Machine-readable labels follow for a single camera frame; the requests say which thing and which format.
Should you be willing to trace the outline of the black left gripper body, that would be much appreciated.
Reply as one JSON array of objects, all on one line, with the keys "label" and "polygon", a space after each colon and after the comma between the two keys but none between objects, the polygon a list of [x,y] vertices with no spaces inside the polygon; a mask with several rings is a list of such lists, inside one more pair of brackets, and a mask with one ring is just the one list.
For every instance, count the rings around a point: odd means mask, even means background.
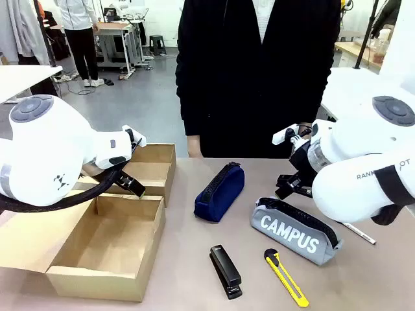
[{"label": "black left gripper body", "polygon": [[125,172],[120,171],[118,177],[114,183],[121,188],[129,188],[132,182],[132,178]]}]

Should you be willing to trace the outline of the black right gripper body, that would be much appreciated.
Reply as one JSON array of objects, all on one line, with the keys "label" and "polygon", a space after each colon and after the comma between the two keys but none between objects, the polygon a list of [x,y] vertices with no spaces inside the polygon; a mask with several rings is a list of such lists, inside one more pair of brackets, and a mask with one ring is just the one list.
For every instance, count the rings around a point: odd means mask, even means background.
[{"label": "black right gripper body", "polygon": [[313,181],[314,180],[314,168],[311,166],[307,153],[310,147],[310,141],[302,144],[291,155],[289,162],[297,170],[297,175],[301,181]]}]

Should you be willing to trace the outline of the person's right hand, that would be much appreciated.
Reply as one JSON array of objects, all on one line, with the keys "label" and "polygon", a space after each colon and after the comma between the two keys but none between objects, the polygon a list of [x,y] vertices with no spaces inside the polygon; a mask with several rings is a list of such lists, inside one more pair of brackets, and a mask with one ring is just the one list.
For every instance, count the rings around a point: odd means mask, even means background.
[{"label": "person's right hand", "polygon": [[189,157],[203,158],[200,148],[200,136],[188,135],[187,136],[187,153]]}]

